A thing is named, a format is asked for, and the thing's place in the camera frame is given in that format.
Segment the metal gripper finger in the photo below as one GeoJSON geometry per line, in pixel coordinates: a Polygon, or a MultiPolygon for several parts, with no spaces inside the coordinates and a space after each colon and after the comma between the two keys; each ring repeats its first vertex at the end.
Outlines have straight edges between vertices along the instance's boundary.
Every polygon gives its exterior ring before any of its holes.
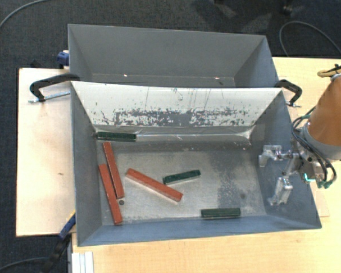
{"type": "Polygon", "coordinates": [[[271,206],[287,204],[293,186],[288,177],[279,177],[276,181],[275,191],[272,197],[268,199],[271,206]]]}
{"type": "Polygon", "coordinates": [[[258,156],[258,164],[265,167],[268,160],[282,161],[291,158],[291,152],[283,152],[281,145],[264,145],[262,153],[258,156]]]}

